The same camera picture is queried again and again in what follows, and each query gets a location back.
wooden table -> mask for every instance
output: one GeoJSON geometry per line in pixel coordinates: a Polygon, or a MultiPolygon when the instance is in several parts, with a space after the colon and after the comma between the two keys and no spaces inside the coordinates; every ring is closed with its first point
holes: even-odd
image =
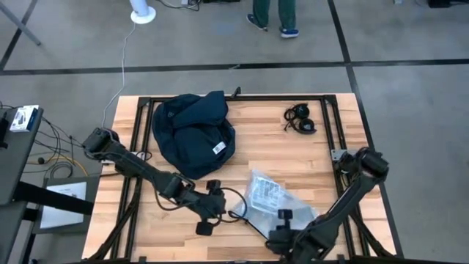
{"type": "MultiPolygon", "coordinates": [[[[337,94],[347,147],[357,150],[366,146],[358,105],[354,94],[337,94]]],[[[138,96],[119,99],[112,129],[126,147],[130,145],[136,115],[138,96]]],[[[236,188],[242,194],[252,169],[258,169],[287,188],[300,199],[324,213],[336,201],[328,141],[319,102],[309,102],[310,118],[316,122],[313,136],[283,130],[285,109],[298,101],[236,101],[228,102],[228,120],[236,130],[236,152],[218,171],[196,181],[197,189],[205,191],[208,180],[219,179],[222,186],[236,188]]],[[[147,107],[143,110],[146,116],[147,107]]],[[[334,136],[332,111],[329,110],[334,136]]],[[[142,118],[139,143],[143,138],[145,120],[142,118]]],[[[153,136],[149,138],[149,151],[153,157],[148,162],[161,170],[175,171],[159,153],[153,136]]],[[[105,167],[104,173],[113,172],[105,167]]],[[[95,209],[89,226],[83,257],[93,254],[106,239],[116,223],[117,208],[124,177],[103,177],[98,188],[95,209]]],[[[240,199],[226,192],[226,208],[230,209],[240,199]]],[[[360,203],[365,224],[391,253],[395,252],[388,219],[380,189],[376,187],[360,203]]],[[[182,208],[173,212],[162,211],[155,201],[152,186],[144,181],[136,237],[133,244],[133,261],[146,256],[147,261],[215,261],[215,260],[277,260],[264,247],[265,239],[244,223],[221,224],[210,237],[195,234],[199,217],[182,208]]],[[[352,223],[355,248],[361,253],[358,232],[352,223]]],[[[121,237],[119,256],[123,255],[127,232],[121,237]]],[[[333,251],[327,259],[337,254],[347,256],[343,229],[333,251]]]]}

concrete floor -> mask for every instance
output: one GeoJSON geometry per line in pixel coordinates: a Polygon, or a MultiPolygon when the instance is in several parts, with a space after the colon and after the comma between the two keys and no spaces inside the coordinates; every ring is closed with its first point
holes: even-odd
{"type": "MultiPolygon", "coordinates": [[[[0,1],[20,18],[30,2],[0,1]]],[[[169,10],[149,1],[158,17],[137,26],[130,37],[127,66],[343,61],[328,3],[297,2],[301,36],[285,41],[276,30],[276,4],[270,31],[264,33],[245,22],[249,0],[204,4],[200,12],[169,10]]],[[[352,61],[469,58],[469,6],[431,10],[419,2],[394,6],[392,0],[335,0],[352,61]]],[[[132,29],[130,11],[128,1],[38,0],[27,26],[43,45],[20,36],[0,71],[0,100],[40,104],[51,122],[84,139],[120,89],[120,74],[12,70],[119,67],[122,41],[132,29]]],[[[15,31],[0,14],[0,55],[15,31]]],[[[469,65],[378,65],[354,71],[374,145],[391,163],[385,185],[405,257],[469,262],[469,65]]],[[[349,77],[345,67],[128,73],[122,94],[232,92],[238,86],[244,93],[352,92],[349,77]]],[[[89,172],[99,172],[95,162],[81,155],[77,159],[89,172]]],[[[27,174],[23,180],[40,184],[43,174],[27,174]]],[[[11,263],[18,262],[28,227],[22,225],[11,263]]],[[[40,235],[32,257],[44,263],[77,261],[85,236],[40,235]]]]}

clear plastic bag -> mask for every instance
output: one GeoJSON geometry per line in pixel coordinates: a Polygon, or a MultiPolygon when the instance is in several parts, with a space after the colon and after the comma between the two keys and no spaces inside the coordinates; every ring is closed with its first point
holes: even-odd
{"type": "MultiPolygon", "coordinates": [[[[269,231],[275,230],[277,225],[284,224],[278,219],[279,209],[290,209],[293,212],[291,228],[301,230],[313,221],[318,213],[309,204],[290,194],[285,188],[274,182],[267,175],[253,170],[251,180],[244,194],[248,210],[244,217],[264,237],[268,238],[269,231]]],[[[233,212],[238,216],[244,213],[244,202],[238,202],[233,212]]]]}

black headphones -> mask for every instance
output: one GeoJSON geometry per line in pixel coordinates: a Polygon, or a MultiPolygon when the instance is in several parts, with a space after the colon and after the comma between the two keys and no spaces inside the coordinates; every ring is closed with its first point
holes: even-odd
{"type": "Polygon", "coordinates": [[[290,109],[287,109],[284,113],[284,118],[288,122],[285,125],[284,130],[287,131],[288,127],[292,127],[298,133],[303,135],[311,135],[316,132],[314,129],[314,122],[308,118],[309,109],[307,103],[300,103],[296,106],[293,106],[290,109]]]}

sneaker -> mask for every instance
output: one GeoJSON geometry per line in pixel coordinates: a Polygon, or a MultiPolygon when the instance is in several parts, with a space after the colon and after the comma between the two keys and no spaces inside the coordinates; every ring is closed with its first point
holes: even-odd
{"type": "Polygon", "coordinates": [[[283,38],[294,38],[300,35],[300,31],[297,29],[283,29],[280,28],[280,36],[283,38]]]}
{"type": "Polygon", "coordinates": [[[260,29],[260,30],[264,30],[264,31],[267,31],[267,27],[261,27],[257,24],[256,22],[256,18],[254,17],[253,14],[248,14],[246,16],[246,19],[248,19],[248,22],[255,25],[256,28],[260,29]]]}

